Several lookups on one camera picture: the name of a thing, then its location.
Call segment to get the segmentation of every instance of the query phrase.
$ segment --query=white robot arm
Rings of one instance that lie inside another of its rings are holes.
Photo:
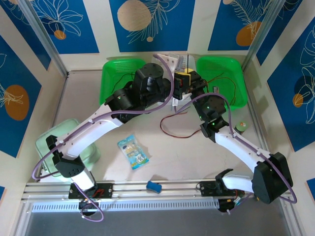
[[[94,119],[111,111],[144,110],[145,108],[163,101],[170,94],[170,81],[162,78],[163,69],[154,63],[146,64],[135,73],[133,82],[123,89],[114,92],[106,103],[87,118],[73,131],[61,137],[50,136],[46,142],[50,150],[59,146],[53,152],[53,161],[57,170],[64,176],[70,177],[83,191],[90,196],[97,190],[97,184],[93,175],[87,170],[80,159],[80,153],[102,135],[123,125],[137,115],[112,115],[94,122]],[[195,71],[175,73],[173,97],[181,100],[183,94],[191,93],[191,98],[197,98],[204,94],[206,86],[204,81]],[[251,170],[248,174],[239,174],[228,169],[220,173],[216,178],[217,194],[226,189],[239,189],[254,193],[265,203],[271,203],[275,198],[283,194],[288,188],[280,177],[272,170],[263,156],[268,157],[274,163],[281,174],[293,185],[286,159],[280,153],[272,155],[268,151],[256,147],[244,137],[231,129],[221,115],[226,111],[224,100],[217,95],[205,96],[193,102],[199,117],[205,122],[201,130],[205,137],[225,147]],[[80,132],[80,128],[90,125]]]

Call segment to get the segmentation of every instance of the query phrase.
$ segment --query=plastic bag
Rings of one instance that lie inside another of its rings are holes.
[[[119,141],[117,144],[129,160],[133,170],[149,161],[142,148],[138,145],[134,135],[130,135],[128,138]]]

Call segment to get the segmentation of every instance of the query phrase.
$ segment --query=metal base plate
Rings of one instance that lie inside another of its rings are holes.
[[[199,182],[199,190],[202,197],[236,196],[235,190],[225,190],[218,194],[215,181]]]
[[[112,183],[97,183],[97,190],[91,196],[94,199],[110,199],[112,198],[113,184]],[[85,199],[85,197],[79,192],[76,186],[72,183],[69,191],[69,199]]]

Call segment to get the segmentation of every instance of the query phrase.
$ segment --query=red wire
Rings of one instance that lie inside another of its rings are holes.
[[[164,121],[165,119],[170,118],[170,117],[173,117],[173,116],[176,116],[176,115],[184,115],[184,114],[186,114],[186,113],[187,113],[187,112],[178,113],[178,114],[172,114],[172,115],[169,115],[169,116],[164,117],[163,119],[161,119],[161,121],[160,121],[160,123],[159,123],[159,128],[162,130],[162,132],[163,132],[164,134],[166,134],[166,135],[168,135],[168,136],[171,136],[171,137],[173,137],[173,138],[177,138],[177,139],[188,139],[188,138],[190,138],[191,136],[193,136],[193,135],[195,135],[196,133],[198,133],[201,129],[196,130],[195,132],[193,132],[193,133],[190,134],[189,136],[180,137],[180,136],[176,136],[176,135],[169,134],[169,133],[167,133],[165,130],[163,130],[163,128],[162,128],[162,123],[163,123],[163,121]]]

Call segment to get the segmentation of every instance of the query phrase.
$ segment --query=blue block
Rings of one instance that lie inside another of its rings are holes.
[[[154,191],[156,193],[160,193],[162,190],[162,185],[158,184],[158,183],[153,183],[151,181],[148,181],[147,183],[147,189]]]

